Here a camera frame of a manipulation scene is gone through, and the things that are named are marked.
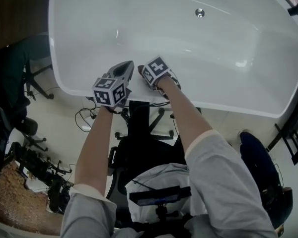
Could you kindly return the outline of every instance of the hand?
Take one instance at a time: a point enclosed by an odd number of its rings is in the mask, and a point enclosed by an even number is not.
[[[163,90],[170,83],[174,84],[173,79],[169,75],[164,75],[162,78],[159,79],[157,87]]]
[[[141,75],[141,77],[143,77],[143,75],[142,75],[142,70],[143,70],[143,69],[144,69],[144,66],[143,66],[143,65],[139,65],[139,66],[138,66],[138,72],[139,72],[139,74]],[[154,83],[154,86],[156,86],[156,87],[158,87],[158,88],[160,88],[160,89],[163,89],[163,86],[164,86],[165,82],[167,82],[167,81],[172,81],[172,82],[174,82],[174,81],[171,79],[171,77],[170,77],[169,74],[165,74],[165,75],[163,75],[161,78],[157,79],[156,81],[157,81],[157,82]]]

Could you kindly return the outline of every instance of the glove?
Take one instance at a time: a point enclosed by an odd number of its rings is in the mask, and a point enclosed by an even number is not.
[[[138,72],[145,80],[149,89],[159,91],[160,94],[168,100],[165,92],[158,88],[159,81],[166,76],[169,76],[175,84],[181,89],[181,85],[170,67],[163,61],[162,57],[156,57],[145,65],[138,66]]]

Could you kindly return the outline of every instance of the white floor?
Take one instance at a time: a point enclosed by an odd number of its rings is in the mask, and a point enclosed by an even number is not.
[[[35,71],[46,63],[49,63],[49,61],[46,60],[41,64],[34,65],[32,69]],[[52,70],[38,75],[36,81],[44,90],[58,87]],[[51,89],[48,93],[53,93],[55,98],[47,100],[38,94],[35,96],[36,101],[31,99],[31,105],[27,108],[28,117],[38,122],[37,137],[47,138],[45,143],[49,148],[47,154],[56,162],[61,160],[63,168],[68,169],[69,164],[77,162],[80,150],[87,137],[87,133],[82,132],[77,127],[74,115],[83,107],[92,108],[94,103],[85,97],[68,95],[60,88]],[[249,129],[267,146],[277,134],[274,124],[282,125],[291,111],[292,109],[289,108],[280,119],[209,109],[202,109],[202,114],[211,126],[217,129],[233,146],[235,145],[234,141],[237,139],[237,133],[243,129]],[[171,110],[167,108],[167,112],[156,127],[155,133],[167,135],[169,130],[174,130],[170,114]],[[157,116],[157,108],[151,110],[150,116],[152,120]],[[77,123],[86,125],[79,115],[77,116]],[[114,137],[114,133],[117,131],[124,134],[127,132],[127,127],[125,121],[120,116],[115,115],[112,124],[111,146],[118,145],[118,141]],[[70,181],[74,181],[74,175],[71,176]]]

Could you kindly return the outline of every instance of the person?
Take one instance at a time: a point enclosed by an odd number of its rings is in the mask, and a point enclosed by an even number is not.
[[[293,190],[282,187],[275,165],[263,144],[248,131],[239,134],[242,160],[260,191],[262,204],[276,232],[281,236],[284,222],[293,209]]]
[[[191,237],[277,237],[262,206],[257,185],[239,154],[212,129],[171,77],[162,77],[156,86],[170,101],[183,156],[174,160],[168,155],[168,160],[162,153],[156,154],[159,149],[143,143],[136,132],[131,133],[128,144],[135,145],[137,154],[126,157],[133,163],[126,168],[130,180],[126,185],[128,195],[149,188],[190,186],[191,197],[166,206],[168,212],[178,210],[179,217],[192,216],[184,225]],[[138,111],[133,110],[131,119],[138,115]],[[71,199],[63,218],[63,238],[150,237],[133,228],[114,232],[116,205],[105,198],[112,118],[112,112],[101,107],[83,145],[70,191]],[[139,207],[129,199],[128,204],[133,222],[158,221],[156,206]],[[152,237],[182,237],[172,228],[169,231]]]
[[[50,56],[49,36],[34,35],[0,50],[0,107],[7,113],[18,111],[12,119],[12,125],[27,116],[26,108],[30,101],[24,94],[24,67],[30,60],[39,60]]]

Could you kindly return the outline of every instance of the black equipment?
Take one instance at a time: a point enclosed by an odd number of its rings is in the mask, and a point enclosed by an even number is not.
[[[184,228],[184,225],[192,216],[185,215],[182,219],[167,220],[169,217],[179,217],[179,213],[178,211],[168,213],[164,205],[166,203],[175,203],[189,196],[191,196],[191,188],[180,188],[180,186],[130,193],[129,199],[139,206],[157,205],[156,213],[160,219],[159,222],[152,224],[134,223],[133,228],[137,232],[144,231],[141,238],[154,238],[167,234],[171,234],[176,238],[191,237],[190,232]]]
[[[275,229],[283,225],[293,210],[293,190],[270,186],[260,193],[265,211]]]
[[[17,171],[25,179],[27,179],[27,175],[23,171],[24,168],[28,169],[37,179],[49,187],[48,197],[51,211],[64,214],[70,200],[69,190],[72,184],[64,180],[58,173],[63,175],[71,174],[72,170],[61,170],[61,161],[58,162],[57,166],[54,166],[49,158],[46,161],[42,160],[40,153],[22,147],[18,142],[12,143],[9,156],[11,160],[15,158],[20,163]]]

